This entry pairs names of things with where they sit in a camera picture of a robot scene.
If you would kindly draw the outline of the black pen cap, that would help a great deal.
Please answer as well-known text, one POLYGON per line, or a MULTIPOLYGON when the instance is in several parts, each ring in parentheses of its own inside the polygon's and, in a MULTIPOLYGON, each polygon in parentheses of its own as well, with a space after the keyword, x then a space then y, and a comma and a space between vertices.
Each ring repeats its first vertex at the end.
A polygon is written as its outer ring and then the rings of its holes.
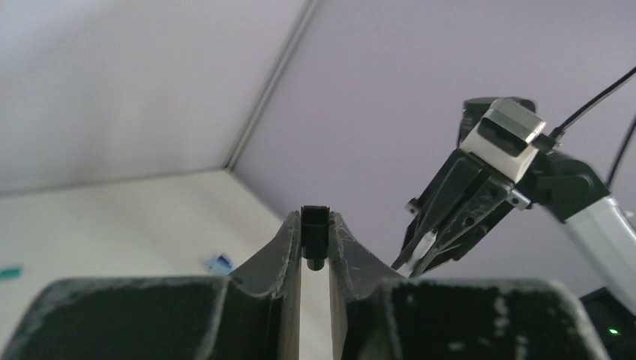
POLYGON ((327 258, 329 247, 330 208, 305 205, 301 208, 301 248, 307 267, 320 271, 327 258))

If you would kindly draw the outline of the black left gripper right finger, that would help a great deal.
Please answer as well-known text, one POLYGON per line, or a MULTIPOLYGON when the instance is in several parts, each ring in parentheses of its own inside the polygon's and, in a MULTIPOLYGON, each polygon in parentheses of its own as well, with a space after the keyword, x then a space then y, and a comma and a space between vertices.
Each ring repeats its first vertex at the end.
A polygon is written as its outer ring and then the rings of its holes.
POLYGON ((335 359, 606 359, 582 304, 536 279, 404 277, 328 221, 335 359))

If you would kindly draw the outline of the green pen cap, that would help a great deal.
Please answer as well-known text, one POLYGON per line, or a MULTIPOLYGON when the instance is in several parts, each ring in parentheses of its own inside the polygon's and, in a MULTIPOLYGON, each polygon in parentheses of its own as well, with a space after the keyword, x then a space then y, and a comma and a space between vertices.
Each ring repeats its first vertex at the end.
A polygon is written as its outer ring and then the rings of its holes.
POLYGON ((0 269, 0 280, 10 281, 15 280, 21 276, 23 268, 21 266, 8 266, 0 269))

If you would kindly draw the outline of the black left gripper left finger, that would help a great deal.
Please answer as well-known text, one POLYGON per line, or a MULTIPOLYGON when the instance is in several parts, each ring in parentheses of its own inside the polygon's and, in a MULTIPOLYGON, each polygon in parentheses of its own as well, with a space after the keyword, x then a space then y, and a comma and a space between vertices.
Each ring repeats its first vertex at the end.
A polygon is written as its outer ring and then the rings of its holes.
POLYGON ((57 280, 3 359, 298 359, 300 214, 227 276, 57 280))

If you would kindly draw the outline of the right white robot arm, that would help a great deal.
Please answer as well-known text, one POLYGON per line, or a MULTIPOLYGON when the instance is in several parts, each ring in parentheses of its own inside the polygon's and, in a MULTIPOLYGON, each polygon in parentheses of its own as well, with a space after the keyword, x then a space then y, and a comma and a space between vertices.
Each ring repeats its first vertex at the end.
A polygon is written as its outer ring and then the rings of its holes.
POLYGON ((613 359, 635 357, 635 228, 609 181, 560 151, 563 127, 545 134, 536 105, 522 97, 463 103, 457 147, 407 210, 394 269, 418 277, 471 251, 513 209, 545 209, 605 286, 583 297, 613 359))

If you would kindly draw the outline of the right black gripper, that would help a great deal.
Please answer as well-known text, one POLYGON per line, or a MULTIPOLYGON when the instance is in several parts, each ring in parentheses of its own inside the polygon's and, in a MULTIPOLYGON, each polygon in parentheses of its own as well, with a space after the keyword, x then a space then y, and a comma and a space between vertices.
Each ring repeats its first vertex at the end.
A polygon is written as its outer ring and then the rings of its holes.
POLYGON ((420 197, 408 203, 415 218, 391 267, 398 270, 410 260, 429 232, 436 240, 411 278, 459 260, 513 209, 508 198, 514 188, 513 181, 474 154, 455 149, 420 197))

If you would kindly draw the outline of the light blue correction tape pen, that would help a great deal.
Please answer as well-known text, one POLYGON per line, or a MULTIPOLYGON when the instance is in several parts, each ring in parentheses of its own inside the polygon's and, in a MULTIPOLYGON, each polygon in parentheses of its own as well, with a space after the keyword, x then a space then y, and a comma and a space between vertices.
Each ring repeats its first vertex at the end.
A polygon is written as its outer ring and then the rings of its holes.
POLYGON ((214 276, 227 276, 233 269, 232 260, 225 254, 212 256, 204 261, 205 270, 214 276))

